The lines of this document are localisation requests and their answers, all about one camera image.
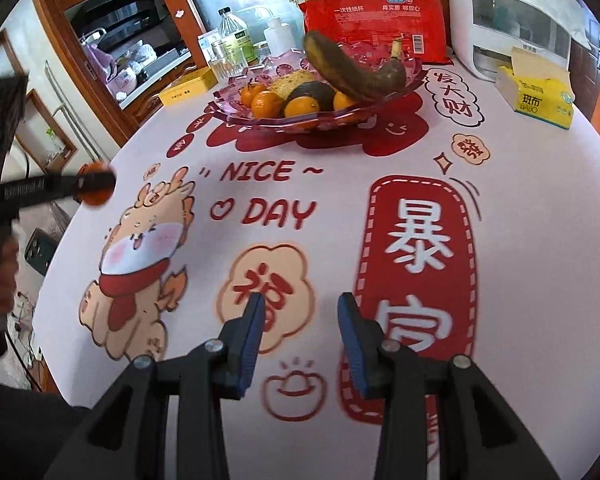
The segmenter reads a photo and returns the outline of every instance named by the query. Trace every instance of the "bottle with green label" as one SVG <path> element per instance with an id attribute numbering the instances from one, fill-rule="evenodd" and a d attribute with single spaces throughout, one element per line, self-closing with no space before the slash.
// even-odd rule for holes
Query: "bottle with green label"
<path id="1" fill-rule="evenodd" d="M 218 10 L 218 14 L 222 16 L 218 32 L 224 43 L 227 52 L 231 53 L 235 50 L 242 49 L 244 59 L 247 63 L 257 59 L 253 49 L 253 41 L 247 29 L 247 24 L 243 20 L 232 14 L 229 7 Z"/>

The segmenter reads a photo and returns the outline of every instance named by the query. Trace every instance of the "round table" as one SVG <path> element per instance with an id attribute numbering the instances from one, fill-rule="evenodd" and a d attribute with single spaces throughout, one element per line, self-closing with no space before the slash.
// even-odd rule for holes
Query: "round table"
<path id="1" fill-rule="evenodd" d="M 351 291 L 420 354 L 472 355 L 579 479 L 600 453 L 600 138 L 586 118 L 562 130 L 516 114 L 457 62 L 321 136 L 228 127 L 210 99 L 142 126 L 112 162 L 110 202 L 82 206 L 62 238 L 34 328 L 64 398 L 92 406 L 130 358 L 186 354 L 262 291 L 253 384 L 222 404 L 232 478 L 367 480 L 381 413 L 342 363 L 336 301 Z M 436 430 L 430 410 L 432 476 Z"/>

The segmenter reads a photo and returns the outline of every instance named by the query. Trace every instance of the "fruit bowl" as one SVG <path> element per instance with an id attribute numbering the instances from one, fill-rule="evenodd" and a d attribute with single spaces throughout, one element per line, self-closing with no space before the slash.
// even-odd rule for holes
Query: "fruit bowl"
<path id="1" fill-rule="evenodd" d="M 378 68 L 390 58 L 389 46 L 371 46 L 368 43 L 339 44 L 345 53 L 371 69 Z M 250 126 L 265 132 L 277 134 L 307 134 L 333 130 L 346 124 L 358 124 L 375 115 L 389 101 L 414 92 L 425 75 L 419 59 L 406 58 L 403 65 L 407 75 L 407 85 L 398 92 L 372 102 L 361 102 L 333 112 L 315 112 L 283 119 L 257 119 L 251 110 L 240 103 L 240 89 L 250 80 L 263 83 L 269 88 L 272 83 L 294 70 L 312 72 L 318 81 L 324 79 L 311 66 L 304 52 L 289 50 L 279 57 L 267 57 L 261 65 L 248 67 L 242 75 L 229 78 L 228 85 L 214 92 L 214 100 L 209 103 L 215 118 L 227 124 Z"/>

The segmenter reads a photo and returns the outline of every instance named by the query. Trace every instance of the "brown overripe banana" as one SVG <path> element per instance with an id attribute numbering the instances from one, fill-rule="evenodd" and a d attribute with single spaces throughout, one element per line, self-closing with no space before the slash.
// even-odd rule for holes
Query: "brown overripe banana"
<path id="1" fill-rule="evenodd" d="M 304 36 L 309 62 L 336 90 L 355 100 L 374 100 L 403 89 L 407 83 L 402 56 L 402 38 L 392 44 L 392 58 L 377 70 L 351 59 L 325 35 L 310 30 Z"/>

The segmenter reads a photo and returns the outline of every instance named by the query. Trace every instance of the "screw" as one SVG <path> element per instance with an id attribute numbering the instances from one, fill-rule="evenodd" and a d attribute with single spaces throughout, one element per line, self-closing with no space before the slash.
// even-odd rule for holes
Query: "screw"
<path id="1" fill-rule="evenodd" d="M 397 352 L 400 349 L 400 342 L 395 339 L 385 339 L 380 346 L 386 352 Z"/>
<path id="2" fill-rule="evenodd" d="M 224 343 L 219 339 L 210 339 L 205 343 L 205 350 L 211 354 L 221 351 L 224 348 Z"/>
<path id="3" fill-rule="evenodd" d="M 143 368 L 148 368 L 154 359 L 150 355 L 139 355 L 134 359 L 134 366 L 138 368 L 138 370 L 142 370 Z"/>
<path id="4" fill-rule="evenodd" d="M 469 366 L 471 366 L 471 358 L 464 354 L 458 354 L 453 358 L 454 366 L 460 368 L 461 370 L 466 370 Z"/>

